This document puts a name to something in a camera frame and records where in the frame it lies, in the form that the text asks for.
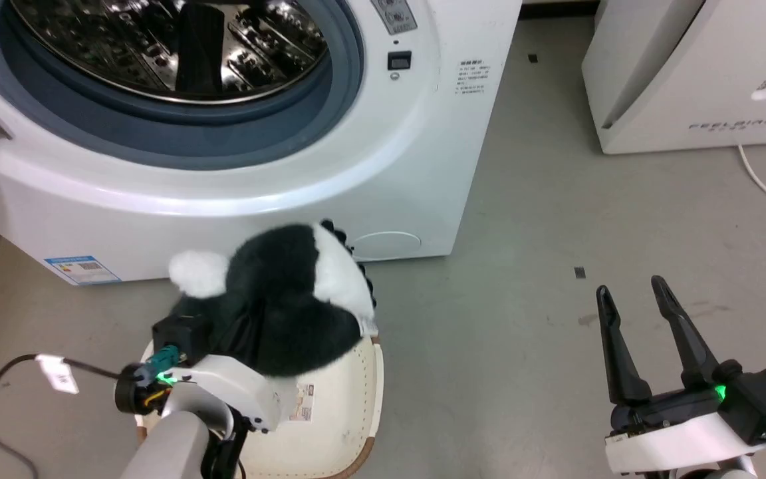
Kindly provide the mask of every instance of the black and white plush toy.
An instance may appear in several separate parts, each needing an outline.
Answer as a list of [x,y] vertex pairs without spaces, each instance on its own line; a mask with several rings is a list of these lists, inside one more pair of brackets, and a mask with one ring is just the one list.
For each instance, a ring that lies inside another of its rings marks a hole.
[[291,224],[247,240],[232,258],[186,251],[170,262],[176,315],[204,315],[213,354],[265,376],[289,377],[342,357],[376,336],[364,267],[330,221]]

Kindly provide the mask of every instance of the black baseboard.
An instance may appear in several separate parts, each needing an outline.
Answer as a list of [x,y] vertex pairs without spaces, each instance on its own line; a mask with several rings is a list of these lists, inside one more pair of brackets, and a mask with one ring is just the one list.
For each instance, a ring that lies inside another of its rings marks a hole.
[[524,3],[519,19],[586,17],[596,15],[598,0],[586,2]]

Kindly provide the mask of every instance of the white plastic basket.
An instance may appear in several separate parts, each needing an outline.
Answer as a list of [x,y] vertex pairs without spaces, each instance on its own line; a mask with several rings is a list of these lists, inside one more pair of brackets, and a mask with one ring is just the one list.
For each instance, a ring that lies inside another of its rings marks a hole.
[[[145,361],[152,355],[147,347]],[[281,422],[270,434],[252,433],[241,462],[247,477],[344,479],[364,464],[374,446],[383,403],[383,352],[377,337],[365,337],[328,367],[305,374],[298,384],[311,392],[305,414]],[[299,412],[301,395],[298,396]],[[158,415],[136,416],[146,439]]]

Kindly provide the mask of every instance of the gray floor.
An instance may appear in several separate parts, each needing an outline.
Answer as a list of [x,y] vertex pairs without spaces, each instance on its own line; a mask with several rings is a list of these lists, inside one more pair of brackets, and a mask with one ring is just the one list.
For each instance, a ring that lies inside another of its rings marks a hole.
[[[359,479],[611,477],[602,283],[656,391],[680,386],[680,366],[655,273],[718,358],[766,367],[766,196],[734,149],[599,154],[578,70],[591,23],[519,25],[455,253],[370,267],[386,400]],[[766,181],[766,146],[747,154]],[[54,351],[119,367],[175,297],[166,281],[73,288],[1,241],[0,366]],[[136,447],[109,384],[80,383],[55,394],[23,367],[2,385],[0,436],[46,479],[116,477]],[[0,454],[3,477],[27,473]]]

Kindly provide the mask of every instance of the washing machine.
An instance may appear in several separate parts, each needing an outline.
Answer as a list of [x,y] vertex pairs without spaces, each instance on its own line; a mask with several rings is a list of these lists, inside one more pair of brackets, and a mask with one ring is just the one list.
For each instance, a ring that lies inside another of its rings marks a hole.
[[330,218],[447,255],[520,0],[0,0],[0,234],[76,285]]

